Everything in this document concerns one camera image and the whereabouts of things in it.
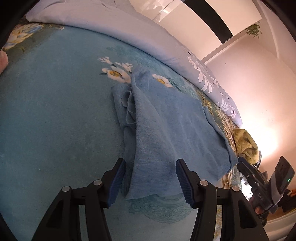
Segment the person's right hand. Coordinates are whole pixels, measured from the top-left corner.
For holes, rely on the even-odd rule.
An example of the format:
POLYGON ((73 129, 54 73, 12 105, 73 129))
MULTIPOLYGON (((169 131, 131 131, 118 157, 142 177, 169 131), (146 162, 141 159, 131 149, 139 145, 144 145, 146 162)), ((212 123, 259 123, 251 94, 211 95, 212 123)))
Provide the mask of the person's right hand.
POLYGON ((261 206, 255 207, 254 211, 257 215, 261 215, 261 214, 265 213, 265 210, 261 206))

